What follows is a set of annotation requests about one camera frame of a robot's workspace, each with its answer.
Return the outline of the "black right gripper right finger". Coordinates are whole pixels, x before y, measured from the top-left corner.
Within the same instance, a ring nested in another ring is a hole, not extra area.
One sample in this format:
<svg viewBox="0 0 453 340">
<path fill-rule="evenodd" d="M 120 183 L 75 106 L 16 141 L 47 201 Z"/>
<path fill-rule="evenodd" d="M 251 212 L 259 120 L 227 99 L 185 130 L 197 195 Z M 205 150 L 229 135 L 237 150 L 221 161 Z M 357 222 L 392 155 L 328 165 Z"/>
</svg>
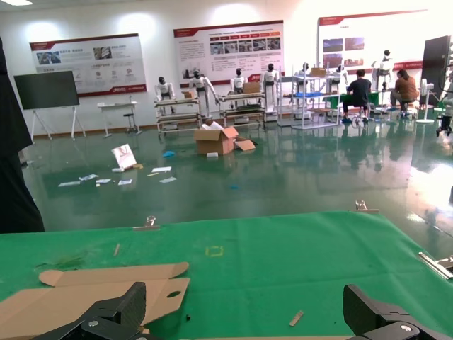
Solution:
<svg viewBox="0 0 453 340">
<path fill-rule="evenodd" d="M 353 284 L 343 288 L 343 319 L 353 332 L 354 339 L 450 338 L 422 325 L 402 307 L 368 297 Z"/>
</svg>

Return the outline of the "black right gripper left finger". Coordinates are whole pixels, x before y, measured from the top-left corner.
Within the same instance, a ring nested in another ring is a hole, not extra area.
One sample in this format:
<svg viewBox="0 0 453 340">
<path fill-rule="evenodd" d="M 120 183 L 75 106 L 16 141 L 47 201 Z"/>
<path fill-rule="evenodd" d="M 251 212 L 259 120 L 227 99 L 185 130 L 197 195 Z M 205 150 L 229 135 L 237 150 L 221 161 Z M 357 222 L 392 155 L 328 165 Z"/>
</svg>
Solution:
<svg viewBox="0 0 453 340">
<path fill-rule="evenodd" d="M 146 285 L 133 283 L 120 297 L 95 302 L 78 319 L 37 339 L 138 339 L 146 314 Z"/>
</svg>

